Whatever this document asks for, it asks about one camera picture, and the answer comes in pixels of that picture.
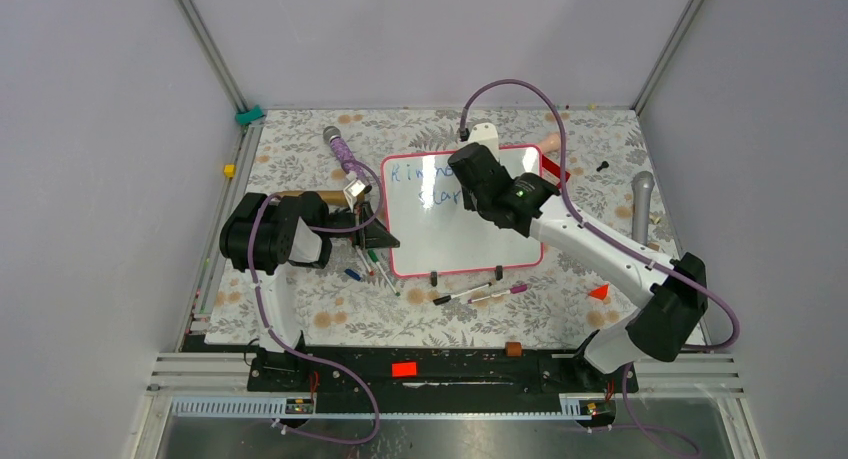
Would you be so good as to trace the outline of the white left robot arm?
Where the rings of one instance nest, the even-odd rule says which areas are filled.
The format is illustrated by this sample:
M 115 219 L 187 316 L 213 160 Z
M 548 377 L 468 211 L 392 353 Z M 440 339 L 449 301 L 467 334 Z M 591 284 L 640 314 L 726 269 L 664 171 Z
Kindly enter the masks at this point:
M 232 267 L 248 273 L 259 294 L 257 368 L 288 390 L 309 380 L 302 327 L 294 319 L 295 299 L 288 286 L 292 268 L 323 269 L 333 241 L 364 249 L 401 245 L 364 198 L 349 203 L 340 191 L 247 193 L 224 222 L 219 249 Z

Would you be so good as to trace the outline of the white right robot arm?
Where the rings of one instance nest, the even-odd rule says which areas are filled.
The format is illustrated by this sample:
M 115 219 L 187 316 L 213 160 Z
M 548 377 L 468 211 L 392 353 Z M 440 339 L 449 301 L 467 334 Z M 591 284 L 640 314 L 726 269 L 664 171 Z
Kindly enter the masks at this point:
M 559 249 L 615 286 L 634 305 L 629 316 L 579 346 L 575 381 L 597 391 L 620 367 L 650 357 L 674 361 L 707 309 L 693 255 L 675 260 L 582 214 L 563 191 L 535 173 L 513 177 L 489 148 L 470 143 L 448 165 L 464 205 L 500 229 Z

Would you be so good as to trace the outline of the pink framed whiteboard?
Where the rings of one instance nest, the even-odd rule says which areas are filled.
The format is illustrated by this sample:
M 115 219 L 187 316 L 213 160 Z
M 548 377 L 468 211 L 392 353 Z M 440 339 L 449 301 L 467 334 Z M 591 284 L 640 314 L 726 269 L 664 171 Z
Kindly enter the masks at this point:
M 543 246 L 499 229 L 464 207 L 449 151 L 386 157 L 381 163 L 386 226 L 400 246 L 390 252 L 399 277 L 532 267 Z

